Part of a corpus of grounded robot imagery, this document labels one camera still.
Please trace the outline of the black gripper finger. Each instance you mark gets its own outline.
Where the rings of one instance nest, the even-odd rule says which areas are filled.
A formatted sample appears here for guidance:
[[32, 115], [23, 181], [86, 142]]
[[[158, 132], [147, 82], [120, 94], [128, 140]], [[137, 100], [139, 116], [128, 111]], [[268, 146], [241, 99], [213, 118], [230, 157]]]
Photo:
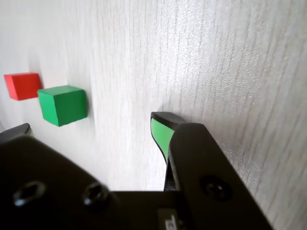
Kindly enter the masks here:
[[25, 123], [0, 134], [3, 230], [123, 230], [107, 187], [30, 136]]
[[197, 230], [269, 230], [271, 225], [208, 129], [170, 112], [151, 113], [151, 134]]

